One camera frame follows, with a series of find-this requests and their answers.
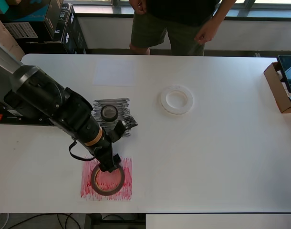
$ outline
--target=hand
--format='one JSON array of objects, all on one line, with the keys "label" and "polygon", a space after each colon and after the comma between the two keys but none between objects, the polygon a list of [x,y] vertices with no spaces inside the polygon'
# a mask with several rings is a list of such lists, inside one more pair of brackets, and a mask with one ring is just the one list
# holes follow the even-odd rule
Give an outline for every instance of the hand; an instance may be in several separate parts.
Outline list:
[{"label": "hand", "polygon": [[194,40],[199,44],[205,44],[206,42],[212,41],[218,31],[220,24],[221,23],[216,21],[214,18],[210,19],[198,31]]},{"label": "hand", "polygon": [[146,13],[146,0],[129,0],[129,3],[135,10],[135,13],[140,15]]}]

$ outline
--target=white wall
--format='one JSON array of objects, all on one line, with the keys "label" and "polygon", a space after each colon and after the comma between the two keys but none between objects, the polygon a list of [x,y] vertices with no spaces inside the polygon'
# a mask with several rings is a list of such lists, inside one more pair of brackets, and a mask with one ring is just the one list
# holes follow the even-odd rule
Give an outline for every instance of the white wall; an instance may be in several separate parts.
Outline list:
[{"label": "white wall", "polygon": [[[131,18],[79,18],[90,49],[128,49]],[[155,48],[169,49],[170,42]],[[291,50],[291,22],[224,21],[209,50]]]}]

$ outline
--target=person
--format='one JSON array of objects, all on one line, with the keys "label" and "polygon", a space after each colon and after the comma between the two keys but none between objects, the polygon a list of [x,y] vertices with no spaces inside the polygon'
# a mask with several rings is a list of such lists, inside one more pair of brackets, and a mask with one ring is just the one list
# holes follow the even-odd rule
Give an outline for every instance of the person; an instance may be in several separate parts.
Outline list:
[{"label": "person", "polygon": [[204,44],[211,41],[236,0],[129,0],[134,20],[130,49],[150,55],[150,47],[164,42],[166,32],[173,55],[204,55]]}]

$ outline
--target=black robotic arm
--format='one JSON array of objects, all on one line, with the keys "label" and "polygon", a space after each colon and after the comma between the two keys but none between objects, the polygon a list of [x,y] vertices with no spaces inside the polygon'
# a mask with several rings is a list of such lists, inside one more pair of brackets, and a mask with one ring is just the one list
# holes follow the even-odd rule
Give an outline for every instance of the black robotic arm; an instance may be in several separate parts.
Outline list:
[{"label": "black robotic arm", "polygon": [[[16,61],[1,45],[0,77],[9,78],[12,94],[28,104],[29,112],[40,112],[72,137],[74,142],[69,151],[74,158],[84,161],[96,158],[103,172],[119,167],[121,159],[118,154],[113,155],[112,143],[137,125],[133,117],[118,121],[115,129],[106,133],[93,118],[92,106],[82,96],[70,88],[63,88],[39,67]],[[72,154],[76,141],[93,157],[86,159]]]}]

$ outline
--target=black box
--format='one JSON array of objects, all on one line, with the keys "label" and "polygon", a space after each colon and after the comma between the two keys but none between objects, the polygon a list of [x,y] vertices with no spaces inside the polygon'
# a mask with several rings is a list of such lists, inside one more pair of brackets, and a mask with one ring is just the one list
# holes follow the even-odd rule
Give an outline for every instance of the black box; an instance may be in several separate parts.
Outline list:
[{"label": "black box", "polygon": [[22,0],[10,6],[0,20],[20,42],[51,41],[63,0]]},{"label": "black box", "polygon": [[59,21],[54,38],[49,42],[26,42],[21,45],[25,53],[77,54],[78,49],[66,22]]},{"label": "black box", "polygon": [[75,17],[73,5],[69,3],[64,3],[62,5],[59,21],[67,22],[69,28],[73,34],[75,43],[78,46],[79,54],[86,54],[85,49],[87,49],[86,41],[83,36],[78,18]]}]

